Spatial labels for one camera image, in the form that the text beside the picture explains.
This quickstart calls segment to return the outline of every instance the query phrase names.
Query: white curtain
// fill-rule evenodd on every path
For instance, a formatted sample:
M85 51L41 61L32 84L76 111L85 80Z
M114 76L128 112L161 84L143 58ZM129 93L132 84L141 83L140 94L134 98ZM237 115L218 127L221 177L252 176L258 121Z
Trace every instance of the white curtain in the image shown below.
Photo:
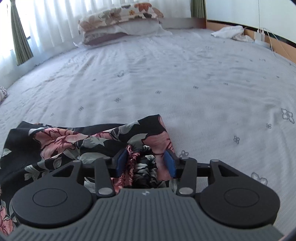
M0 85L9 87L35 65L74 48L78 20L104 9L150 2L166 18L190 18L190 0L16 0L17 10L34 57L17 66L10 23L10 0L0 3Z

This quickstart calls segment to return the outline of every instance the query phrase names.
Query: blue gripper pad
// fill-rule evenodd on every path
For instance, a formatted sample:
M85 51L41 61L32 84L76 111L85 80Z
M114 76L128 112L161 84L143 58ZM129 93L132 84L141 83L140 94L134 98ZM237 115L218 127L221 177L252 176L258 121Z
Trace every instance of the blue gripper pad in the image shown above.
M117 159L116 174L118 177L120 177L121 174L123 173L127 160L128 160L128 151L124 150Z
M175 160L173 157L169 154L167 150L165 150L164 155L163 155L163 160L165 163L166 168L168 169L170 176L172 178L176 177L176 165L175 165Z

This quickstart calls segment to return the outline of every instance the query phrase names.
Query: pillow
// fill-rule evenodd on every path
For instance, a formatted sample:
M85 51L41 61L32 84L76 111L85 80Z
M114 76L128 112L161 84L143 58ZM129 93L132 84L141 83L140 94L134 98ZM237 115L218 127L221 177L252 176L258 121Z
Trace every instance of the pillow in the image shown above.
M7 98L7 90L0 86L0 104Z
M113 8L100 13L89 15L78 21L79 33L87 33L92 30L110 26L134 19L162 18L163 14L150 3L136 3Z
M87 32L83 35L82 43L85 45L98 45L127 35L163 35L166 32L158 20L133 20Z

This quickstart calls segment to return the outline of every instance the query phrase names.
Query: clothing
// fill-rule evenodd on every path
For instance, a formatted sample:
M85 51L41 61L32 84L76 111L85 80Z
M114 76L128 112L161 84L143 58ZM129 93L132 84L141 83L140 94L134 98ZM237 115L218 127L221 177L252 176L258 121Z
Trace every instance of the clothing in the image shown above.
M167 148L173 151L173 147L160 115L126 125L80 128L23 121L9 132L0 159L0 231L10 234L17 225L11 207L17 190L72 160L88 164L97 158L114 157L122 148L128 151L128 161L122 176L112 178L117 193L123 187L165 187L170 176L163 153Z

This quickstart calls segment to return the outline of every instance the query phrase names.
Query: cable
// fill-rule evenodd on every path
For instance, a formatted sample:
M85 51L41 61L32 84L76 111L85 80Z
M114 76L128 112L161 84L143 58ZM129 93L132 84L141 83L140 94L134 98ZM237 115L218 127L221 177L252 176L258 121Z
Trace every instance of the cable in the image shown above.
M259 7L259 0L258 0L258 13L259 13L259 29L260 29L260 7Z
M270 30L268 30L267 28L263 28L263 31L264 31L264 29L266 30L266 32L267 32L267 34L268 34L268 36L269 36L268 31L270 31ZM292 58L290 57L290 55L287 53L287 51L284 49L283 45L281 44L281 41L279 41L277 37L276 37L276 39L277 39L277 41L279 42L279 44L281 45L281 47L283 48L283 50L285 51L285 53L287 54L287 56L290 58L290 60L291 60L292 62L294 62L294 61L292 60Z
M270 41L270 46L271 46L271 50L272 50L272 53L273 53L273 55L274 55L274 57L277 59L277 60L279 60L277 57L276 57L276 55L274 54L274 50L273 50L273 48L272 48L272 43L271 43L271 38L270 38L270 36L269 36L269 32L268 31L270 31L270 30L268 30L267 28L262 28L261 30L266 30L266 32L267 32L267 34L268 34L268 37L269 37L269 41ZM276 35L274 35L275 36L275 38L277 39L277 41L279 42L279 44L281 45L281 47L283 48L283 50L285 51L285 53L287 54L287 56L290 58L290 60L293 62L293 63L295 63L294 61L293 61L293 59L290 57L290 55L286 52L286 50L284 49L284 47L283 47L283 45L281 44L281 41L279 41L278 40L278 38L276 37Z

